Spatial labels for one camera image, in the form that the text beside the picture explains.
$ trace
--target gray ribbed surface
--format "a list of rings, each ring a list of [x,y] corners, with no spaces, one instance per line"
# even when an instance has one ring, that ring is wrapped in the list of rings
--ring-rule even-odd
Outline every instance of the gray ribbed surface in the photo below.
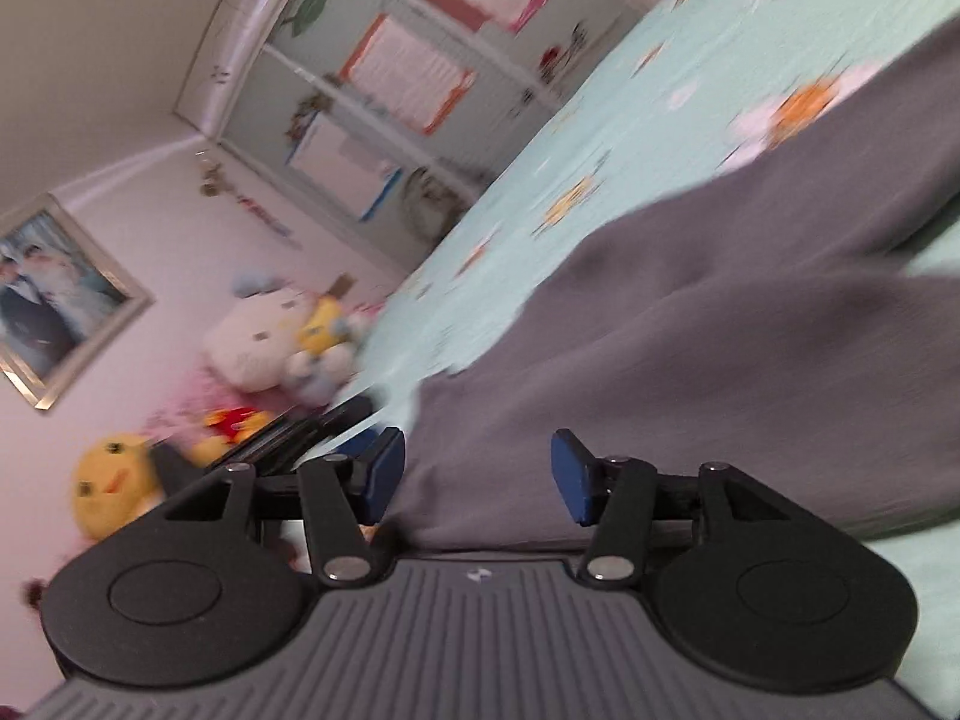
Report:
[[[483,576],[475,571],[493,572]],[[323,597],[280,654],[207,688],[66,683],[29,720],[925,720],[896,685],[770,696],[678,656],[629,596],[560,562],[405,560]]]

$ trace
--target pink wall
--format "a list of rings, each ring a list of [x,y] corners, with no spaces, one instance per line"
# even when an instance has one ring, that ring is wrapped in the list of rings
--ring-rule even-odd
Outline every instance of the pink wall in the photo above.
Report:
[[[59,193],[93,237],[155,295],[46,415],[0,381],[0,704],[27,709],[59,672],[34,615],[18,600],[30,577],[49,577],[78,543],[66,479],[83,449],[136,429],[195,359],[203,332],[227,312],[233,276],[271,269],[314,289],[342,271],[358,279],[351,298],[382,298],[402,274],[373,264],[294,208],[251,172],[222,156],[229,177],[282,223],[290,250],[228,197],[200,195],[192,130],[136,164]]]

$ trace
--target bride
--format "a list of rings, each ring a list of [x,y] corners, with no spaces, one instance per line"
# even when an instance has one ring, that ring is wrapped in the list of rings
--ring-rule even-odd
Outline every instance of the bride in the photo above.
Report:
[[[116,308],[107,295],[83,284],[80,269],[60,251],[29,245],[23,251],[23,266],[27,276],[49,295],[66,322],[83,338],[89,338]]]

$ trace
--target framed photo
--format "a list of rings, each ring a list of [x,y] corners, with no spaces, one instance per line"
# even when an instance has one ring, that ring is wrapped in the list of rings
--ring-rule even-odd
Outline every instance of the framed photo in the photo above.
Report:
[[[35,408],[151,302],[51,194],[0,218],[0,368]]]

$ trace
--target man in dark suit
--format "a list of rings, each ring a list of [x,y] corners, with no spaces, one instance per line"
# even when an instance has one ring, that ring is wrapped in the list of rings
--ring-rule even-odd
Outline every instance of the man in dark suit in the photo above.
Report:
[[[79,339],[37,285],[21,274],[16,260],[0,260],[0,290],[0,317],[7,332],[45,357],[49,367],[77,347]]]

